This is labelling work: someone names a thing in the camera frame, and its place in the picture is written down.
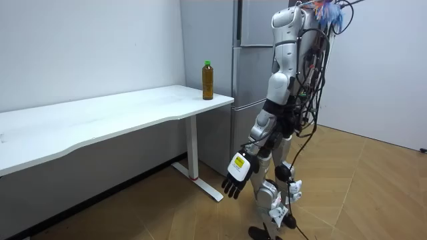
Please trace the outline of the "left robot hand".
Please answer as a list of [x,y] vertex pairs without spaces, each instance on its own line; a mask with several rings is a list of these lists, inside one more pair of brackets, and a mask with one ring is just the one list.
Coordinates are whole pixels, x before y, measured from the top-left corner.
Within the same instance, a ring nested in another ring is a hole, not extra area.
[[227,170],[221,187],[229,198],[237,199],[252,174],[260,170],[258,157],[241,149],[233,156]]

